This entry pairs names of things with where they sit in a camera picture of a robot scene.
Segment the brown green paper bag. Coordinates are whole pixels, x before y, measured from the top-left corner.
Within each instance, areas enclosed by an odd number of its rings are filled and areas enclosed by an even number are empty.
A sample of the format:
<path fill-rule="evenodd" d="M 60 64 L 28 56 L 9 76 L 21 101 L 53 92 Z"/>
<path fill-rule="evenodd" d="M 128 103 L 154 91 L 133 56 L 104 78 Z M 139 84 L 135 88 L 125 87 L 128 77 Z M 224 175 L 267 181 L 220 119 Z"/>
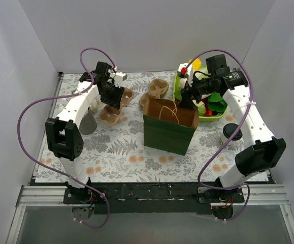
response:
<path fill-rule="evenodd" d="M 150 98 L 143 107 L 144 146 L 185 155 L 199 125 L 195 109 L 179 102 Z"/>

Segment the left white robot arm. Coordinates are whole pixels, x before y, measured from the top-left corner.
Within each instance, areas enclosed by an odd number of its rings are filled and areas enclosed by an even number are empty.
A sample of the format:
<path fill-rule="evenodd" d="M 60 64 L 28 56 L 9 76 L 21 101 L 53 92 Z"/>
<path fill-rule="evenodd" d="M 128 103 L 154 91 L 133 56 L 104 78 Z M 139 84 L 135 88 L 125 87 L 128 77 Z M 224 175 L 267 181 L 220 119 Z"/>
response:
<path fill-rule="evenodd" d="M 69 100 L 63 111 L 45 122 L 48 149 L 61 161 L 69 178 L 66 187 L 81 203 L 92 199 L 92 190 L 85 186 L 89 177 L 80 158 L 84 147 L 80 124 L 97 97 L 119 109 L 124 93 L 121 83 L 126 79 L 125 73 L 118 72 L 108 63 L 98 62 L 95 70 L 80 77 L 75 90 L 77 95 Z"/>

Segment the white paper coffee cup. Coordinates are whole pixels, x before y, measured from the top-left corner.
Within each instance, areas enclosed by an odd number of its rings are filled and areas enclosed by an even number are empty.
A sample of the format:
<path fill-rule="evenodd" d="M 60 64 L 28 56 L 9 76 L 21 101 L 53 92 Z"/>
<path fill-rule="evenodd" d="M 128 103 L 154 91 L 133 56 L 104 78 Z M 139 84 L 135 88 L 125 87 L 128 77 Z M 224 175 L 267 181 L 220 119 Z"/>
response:
<path fill-rule="evenodd" d="M 220 135 L 220 140 L 222 144 L 225 144 L 228 141 L 229 137 L 226 137 L 224 134 Z M 231 139 L 227 145 L 233 145 L 237 142 L 238 140 L 236 140 L 235 138 Z"/>

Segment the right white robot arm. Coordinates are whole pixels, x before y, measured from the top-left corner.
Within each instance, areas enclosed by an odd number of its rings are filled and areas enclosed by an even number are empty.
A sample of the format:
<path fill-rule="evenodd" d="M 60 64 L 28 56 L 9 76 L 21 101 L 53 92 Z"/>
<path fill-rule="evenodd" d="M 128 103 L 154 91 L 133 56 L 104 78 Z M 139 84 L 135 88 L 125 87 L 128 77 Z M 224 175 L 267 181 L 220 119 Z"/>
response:
<path fill-rule="evenodd" d="M 221 148 L 209 159 L 212 162 L 232 141 L 238 132 L 242 132 L 245 149 L 235 156 L 235 164 L 219 177 L 214 186 L 201 183 L 202 187 L 214 190 L 215 198 L 220 202 L 228 201 L 234 189 L 245 184 L 246 180 L 275 167 L 286 149 L 283 138 L 276 138 L 263 121 L 253 100 L 251 78 L 240 65 L 239 70 L 232 71 L 226 63 L 229 52 L 221 50 L 218 55 L 206 59 L 208 73 L 198 79 L 192 63 L 181 64 L 178 77 L 185 80 L 181 90 L 179 108 L 196 110 L 203 95 L 217 92 L 232 110 L 238 122 L 237 128 Z"/>

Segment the brown pulp cup carrier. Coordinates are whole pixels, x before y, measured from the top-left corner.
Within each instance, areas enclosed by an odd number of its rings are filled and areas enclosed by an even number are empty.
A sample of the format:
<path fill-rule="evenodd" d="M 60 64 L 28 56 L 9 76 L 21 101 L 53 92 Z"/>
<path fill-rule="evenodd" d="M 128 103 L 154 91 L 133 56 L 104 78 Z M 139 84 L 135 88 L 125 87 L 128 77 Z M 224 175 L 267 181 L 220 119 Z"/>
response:
<path fill-rule="evenodd" d="M 127 107 L 133 98 L 134 91 L 130 88 L 125 88 L 120 101 L 120 108 L 116 109 L 106 105 L 99 114 L 101 122 L 108 126 L 115 125 L 123 115 L 123 108 Z"/>

